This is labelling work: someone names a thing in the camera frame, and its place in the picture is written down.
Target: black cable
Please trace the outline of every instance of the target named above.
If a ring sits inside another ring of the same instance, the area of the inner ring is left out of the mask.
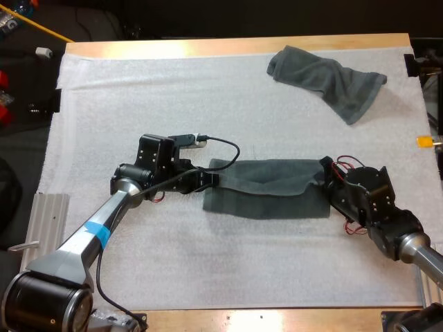
[[[149,187],[149,188],[147,188],[145,190],[142,190],[141,192],[133,195],[132,198],[134,199],[136,197],[143,196],[143,195],[147,194],[148,192],[153,192],[154,190],[161,189],[165,185],[170,185],[171,183],[179,180],[180,178],[183,178],[184,176],[188,176],[188,175],[191,175],[193,173],[198,173],[198,172],[201,172],[201,169],[198,169],[198,168],[189,169],[187,171],[184,171],[183,173],[180,173],[179,175],[176,175],[176,176],[170,178],[169,180],[160,182],[157,185],[153,185],[152,187]]]
[[[78,20],[78,7],[75,7],[74,13],[75,13],[75,22],[85,31],[85,33],[88,35],[89,41],[92,42],[91,32],[88,30],[86,26],[84,26],[82,22]]]
[[[198,136],[197,137],[197,141],[201,142],[202,140],[217,140],[219,142],[232,145],[237,150],[237,154],[235,155],[235,157],[229,163],[227,163],[226,165],[221,166],[221,167],[212,167],[212,168],[198,167],[198,169],[201,169],[202,171],[205,171],[205,172],[216,172],[216,171],[221,171],[223,169],[226,169],[226,168],[230,167],[233,163],[235,163],[235,161],[237,160],[238,156],[240,155],[240,148],[238,147],[238,145],[236,145],[235,143],[230,142],[228,140],[224,140],[222,138],[217,138],[217,137],[206,136],[206,135],[202,135],[202,136]]]
[[[140,328],[141,328],[142,332],[146,331],[146,329],[147,329],[147,322],[145,322],[141,318],[137,317],[131,311],[129,311],[126,308],[122,307],[118,303],[115,303],[114,301],[109,299],[106,296],[105,292],[103,292],[102,286],[100,285],[100,268],[101,268],[101,265],[102,265],[102,256],[103,256],[103,249],[100,250],[100,252],[98,254],[98,260],[97,260],[97,273],[96,273],[96,284],[97,285],[96,286],[97,286],[97,290],[98,290],[99,294],[103,297],[103,299],[106,302],[108,302],[109,304],[115,306],[118,310],[123,311],[128,316],[131,316],[132,318],[134,318],[140,324]]]

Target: orange object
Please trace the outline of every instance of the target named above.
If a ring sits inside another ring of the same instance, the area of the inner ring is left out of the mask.
[[[433,147],[434,141],[432,139],[432,136],[418,136],[417,145],[418,147]]]

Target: blue tape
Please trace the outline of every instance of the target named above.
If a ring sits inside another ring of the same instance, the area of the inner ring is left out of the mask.
[[[111,236],[111,231],[106,226],[93,223],[92,221],[87,221],[84,223],[84,226],[88,233],[94,234],[97,239],[100,240],[102,249],[105,249],[106,243],[108,243],[109,237]]]

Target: wooden table edge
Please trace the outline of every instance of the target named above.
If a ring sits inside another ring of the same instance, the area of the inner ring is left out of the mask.
[[[305,50],[344,50],[410,46],[407,33],[257,37],[234,39],[175,39],[68,43],[66,53],[102,59],[171,59],[276,53],[286,45]]]

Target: white towel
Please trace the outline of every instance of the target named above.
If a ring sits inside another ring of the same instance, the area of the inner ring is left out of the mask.
[[[388,76],[368,112],[346,125],[320,98],[266,74],[273,55],[116,61],[65,55],[39,190],[71,195],[65,237],[109,197],[120,163],[144,133],[202,133],[236,142],[240,159],[351,154],[386,166],[397,196],[443,240],[442,191],[410,48],[315,52]],[[229,160],[210,141],[184,151],[194,165]],[[167,194],[130,210],[104,253],[102,287],[130,309],[405,306],[420,303],[412,266],[386,259],[343,217],[249,220],[202,210],[203,194]],[[100,296],[95,297],[103,305]]]

